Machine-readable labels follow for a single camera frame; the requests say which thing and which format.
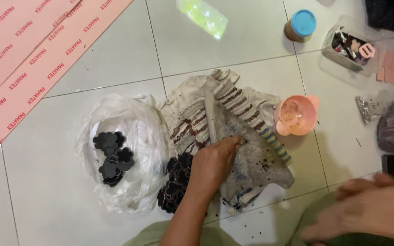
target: pink bowl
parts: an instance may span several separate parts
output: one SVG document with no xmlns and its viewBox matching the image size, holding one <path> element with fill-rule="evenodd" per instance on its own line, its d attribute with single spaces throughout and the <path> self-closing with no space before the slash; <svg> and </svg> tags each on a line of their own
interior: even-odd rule
<svg viewBox="0 0 394 246">
<path fill-rule="evenodd" d="M 285 99 L 275 110 L 276 131 L 282 136 L 307 134 L 316 125 L 319 104 L 319 98 L 314 95 Z"/>
</svg>

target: green clothing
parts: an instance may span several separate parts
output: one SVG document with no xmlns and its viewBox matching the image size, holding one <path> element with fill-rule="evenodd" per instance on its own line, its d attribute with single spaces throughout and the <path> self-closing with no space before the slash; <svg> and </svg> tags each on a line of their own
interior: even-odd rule
<svg viewBox="0 0 394 246">
<path fill-rule="evenodd" d="M 123 246 L 157 246 L 167 229 L 169 221 L 154 223 L 142 230 Z M 231 236 L 220 228 L 203 227 L 201 246 L 240 246 Z"/>
<path fill-rule="evenodd" d="M 317 214 L 321 210 L 335 203 L 334 196 L 334 193 L 329 193 L 305 209 L 293 237 L 286 244 L 287 246 L 308 245 L 300 238 L 300 232 L 304 227 L 315 221 Z M 168 223 L 169 221 L 163 221 L 148 226 L 123 246 L 157 246 Z M 325 243 L 328 246 L 394 246 L 394 239 L 363 233 L 351 233 L 333 238 Z M 200 245 L 239 246 L 239 244 L 221 228 L 205 226 L 202 229 Z"/>
</svg>

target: striped fabric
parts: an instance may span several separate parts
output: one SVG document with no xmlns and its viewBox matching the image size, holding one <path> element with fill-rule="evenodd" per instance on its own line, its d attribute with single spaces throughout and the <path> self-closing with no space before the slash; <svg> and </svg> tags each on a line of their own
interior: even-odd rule
<svg viewBox="0 0 394 246">
<path fill-rule="evenodd" d="M 215 98 L 229 111 L 246 121 L 253 127 L 269 145 L 277 150 L 280 158 L 286 164 L 291 163 L 291 156 L 285 151 L 284 146 L 277 140 L 270 127 L 265 123 L 241 89 L 233 85 L 230 80 L 220 84 L 214 91 Z M 191 110 L 183 113 L 184 120 L 179 121 L 170 131 L 170 137 L 178 152 L 195 154 L 199 149 L 211 144 L 207 128 L 204 99 L 197 101 Z"/>
</svg>

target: hand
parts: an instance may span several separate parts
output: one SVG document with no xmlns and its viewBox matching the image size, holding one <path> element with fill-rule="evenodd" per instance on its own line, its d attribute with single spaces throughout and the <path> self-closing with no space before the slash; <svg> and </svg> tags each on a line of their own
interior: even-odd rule
<svg viewBox="0 0 394 246">
<path fill-rule="evenodd" d="M 211 199 L 229 176 L 241 144 L 244 144 L 244 138 L 234 136 L 199 150 L 193 158 L 187 193 Z"/>
<path fill-rule="evenodd" d="M 367 179 L 351 179 L 344 182 L 336 191 L 335 199 L 343 201 L 346 198 L 356 196 L 368 190 L 375 190 L 384 187 L 394 187 L 394 177 L 377 172 L 373 181 Z"/>
<path fill-rule="evenodd" d="M 337 200 L 302 231 L 304 240 L 318 243 L 354 232 L 394 238 L 394 178 L 376 174 L 374 181 L 350 180 L 338 189 Z"/>
</svg>

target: blue lid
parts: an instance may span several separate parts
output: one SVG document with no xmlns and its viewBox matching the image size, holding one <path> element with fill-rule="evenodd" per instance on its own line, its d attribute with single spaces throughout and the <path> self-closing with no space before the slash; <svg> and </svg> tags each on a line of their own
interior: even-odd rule
<svg viewBox="0 0 394 246">
<path fill-rule="evenodd" d="M 297 11 L 291 18 L 291 26 L 294 32 L 301 36 L 307 37 L 316 29 L 317 21 L 314 14 L 306 9 Z"/>
</svg>

